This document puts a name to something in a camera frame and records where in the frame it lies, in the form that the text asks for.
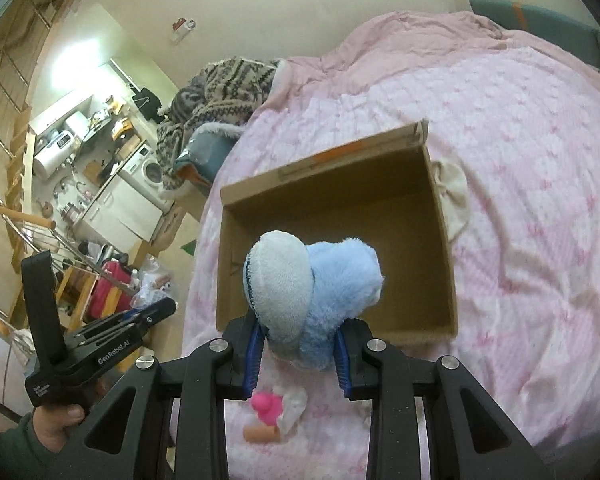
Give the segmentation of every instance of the wooden handrail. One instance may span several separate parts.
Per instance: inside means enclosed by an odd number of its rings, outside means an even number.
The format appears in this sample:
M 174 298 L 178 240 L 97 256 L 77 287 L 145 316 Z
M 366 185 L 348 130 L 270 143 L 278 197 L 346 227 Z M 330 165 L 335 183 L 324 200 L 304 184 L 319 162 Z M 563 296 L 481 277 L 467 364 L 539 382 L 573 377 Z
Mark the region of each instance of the wooden handrail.
M 56 228 L 56 222 L 54 220 L 42 218 L 36 215 L 30 215 L 28 213 L 21 213 L 20 211 L 15 211 L 13 209 L 9 209 L 1 205 L 0 214 L 11 218 L 11 220 L 29 222 L 30 224 L 38 225 L 40 227 L 46 227 L 47 229 Z

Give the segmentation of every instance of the knitted blanket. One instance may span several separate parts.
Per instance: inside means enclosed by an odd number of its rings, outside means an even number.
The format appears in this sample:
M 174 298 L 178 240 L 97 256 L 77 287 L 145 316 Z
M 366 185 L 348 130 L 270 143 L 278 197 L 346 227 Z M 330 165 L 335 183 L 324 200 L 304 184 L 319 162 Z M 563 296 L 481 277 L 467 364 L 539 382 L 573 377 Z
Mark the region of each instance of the knitted blanket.
M 207 123 L 230 124 L 221 133 L 239 137 L 241 130 L 235 126 L 246 124 L 267 100 L 275 73 L 273 62 L 232 57 L 205 66 L 180 89 L 166 113 L 167 120 L 157 129 L 156 159 L 162 167 L 165 190 L 173 191 L 183 184 L 173 163 L 197 129 Z

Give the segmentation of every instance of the human hand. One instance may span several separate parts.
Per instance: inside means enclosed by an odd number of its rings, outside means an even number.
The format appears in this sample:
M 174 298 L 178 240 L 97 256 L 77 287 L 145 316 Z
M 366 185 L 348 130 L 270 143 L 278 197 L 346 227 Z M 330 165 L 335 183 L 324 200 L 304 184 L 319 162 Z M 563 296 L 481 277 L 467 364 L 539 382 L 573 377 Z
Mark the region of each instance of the human hand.
M 80 424 L 84 410 L 78 404 L 69 406 L 40 406 L 33 412 L 33 431 L 40 444 L 58 453 L 66 443 L 66 428 Z

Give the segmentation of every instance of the blue plush toy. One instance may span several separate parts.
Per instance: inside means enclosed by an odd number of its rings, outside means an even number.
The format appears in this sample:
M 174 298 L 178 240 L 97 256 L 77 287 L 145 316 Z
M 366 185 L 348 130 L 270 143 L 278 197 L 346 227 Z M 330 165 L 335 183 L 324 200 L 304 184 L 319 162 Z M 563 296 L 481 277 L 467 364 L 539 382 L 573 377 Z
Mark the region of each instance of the blue plush toy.
M 244 263 L 244 293 L 281 359 L 321 370 L 333 363 L 333 337 L 345 319 L 380 299 L 376 252 L 356 238 L 304 245 L 265 233 Z

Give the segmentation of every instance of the open cardboard box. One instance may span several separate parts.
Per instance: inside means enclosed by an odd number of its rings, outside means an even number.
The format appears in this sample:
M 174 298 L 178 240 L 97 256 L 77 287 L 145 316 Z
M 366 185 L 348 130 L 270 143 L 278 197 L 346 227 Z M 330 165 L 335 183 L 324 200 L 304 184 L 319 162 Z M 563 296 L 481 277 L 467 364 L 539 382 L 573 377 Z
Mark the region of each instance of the open cardboard box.
M 222 188 L 218 330 L 247 311 L 247 253 L 260 235 L 281 230 L 305 244 L 350 237 L 376 250 L 382 297 L 362 315 L 375 337 L 397 345 L 454 337 L 453 269 L 426 127 L 410 124 Z

